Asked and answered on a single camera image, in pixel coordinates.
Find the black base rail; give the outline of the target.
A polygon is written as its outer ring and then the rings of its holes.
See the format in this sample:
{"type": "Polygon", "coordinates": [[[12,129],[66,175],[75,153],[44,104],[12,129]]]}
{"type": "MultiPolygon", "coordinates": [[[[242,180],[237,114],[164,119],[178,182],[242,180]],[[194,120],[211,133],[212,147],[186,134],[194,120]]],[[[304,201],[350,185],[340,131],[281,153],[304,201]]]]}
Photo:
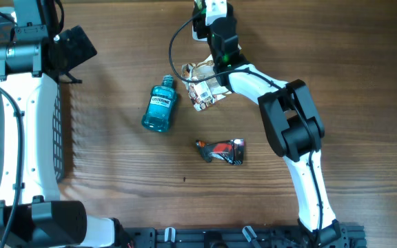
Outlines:
{"type": "Polygon", "coordinates": [[[126,247],[145,248],[292,248],[312,247],[308,236],[297,226],[241,229],[126,228],[126,247]]]}

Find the black red snack packet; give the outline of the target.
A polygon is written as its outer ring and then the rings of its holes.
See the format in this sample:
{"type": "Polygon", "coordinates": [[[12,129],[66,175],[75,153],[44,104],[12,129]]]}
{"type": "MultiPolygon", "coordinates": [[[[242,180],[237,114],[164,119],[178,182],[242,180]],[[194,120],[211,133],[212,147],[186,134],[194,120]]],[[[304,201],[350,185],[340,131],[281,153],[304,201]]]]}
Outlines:
{"type": "Polygon", "coordinates": [[[230,165],[243,164],[245,141],[242,138],[216,143],[196,140],[196,147],[202,159],[207,163],[211,163],[213,158],[217,158],[230,165]]]}

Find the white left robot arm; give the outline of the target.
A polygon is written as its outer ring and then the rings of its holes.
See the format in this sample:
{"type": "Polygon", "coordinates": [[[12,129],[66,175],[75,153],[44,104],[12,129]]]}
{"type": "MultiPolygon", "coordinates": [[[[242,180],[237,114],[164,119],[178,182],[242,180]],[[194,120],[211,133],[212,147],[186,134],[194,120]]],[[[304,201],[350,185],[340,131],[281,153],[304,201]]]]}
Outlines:
{"type": "Polygon", "coordinates": [[[78,200],[62,200],[55,172],[59,78],[96,50],[80,27],[65,29],[59,0],[15,1],[10,21],[10,40],[0,44],[0,246],[113,247],[116,222],[90,216],[78,200]]]}

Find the blue mouthwash bottle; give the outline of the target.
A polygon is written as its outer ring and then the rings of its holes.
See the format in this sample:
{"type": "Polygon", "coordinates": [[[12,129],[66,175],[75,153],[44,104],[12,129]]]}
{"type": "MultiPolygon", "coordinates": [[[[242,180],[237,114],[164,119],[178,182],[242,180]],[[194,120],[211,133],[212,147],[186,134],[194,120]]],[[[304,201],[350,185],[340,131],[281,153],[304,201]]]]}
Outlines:
{"type": "Polygon", "coordinates": [[[171,113],[176,103],[174,77],[167,74],[160,85],[152,88],[150,101],[141,124],[148,130],[167,132],[170,128],[171,113]]]}

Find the white brown snack pouch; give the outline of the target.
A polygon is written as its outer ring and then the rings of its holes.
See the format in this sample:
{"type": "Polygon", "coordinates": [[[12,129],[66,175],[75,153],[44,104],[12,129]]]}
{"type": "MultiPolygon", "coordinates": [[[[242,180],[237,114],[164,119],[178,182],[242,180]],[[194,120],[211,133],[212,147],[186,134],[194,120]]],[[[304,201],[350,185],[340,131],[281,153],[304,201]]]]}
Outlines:
{"type": "Polygon", "coordinates": [[[213,67],[214,61],[212,55],[209,55],[200,63],[182,65],[181,77],[194,81],[194,83],[183,81],[183,84],[194,109],[198,112],[206,110],[215,105],[217,101],[231,94],[226,87],[220,86],[215,78],[202,81],[202,79],[214,75],[213,67]]]}

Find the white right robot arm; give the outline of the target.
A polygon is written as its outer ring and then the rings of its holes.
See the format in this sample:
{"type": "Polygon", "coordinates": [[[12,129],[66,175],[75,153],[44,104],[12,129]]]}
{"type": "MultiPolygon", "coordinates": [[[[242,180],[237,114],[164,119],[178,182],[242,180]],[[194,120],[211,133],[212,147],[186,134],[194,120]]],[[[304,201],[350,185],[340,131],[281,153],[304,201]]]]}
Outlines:
{"type": "Polygon", "coordinates": [[[241,53],[237,20],[226,1],[195,1],[196,40],[206,40],[214,62],[213,78],[229,91],[255,102],[267,141],[289,168],[298,199],[298,223],[312,247],[340,239],[320,165],[325,127],[304,81],[279,81],[258,71],[241,53]]]}

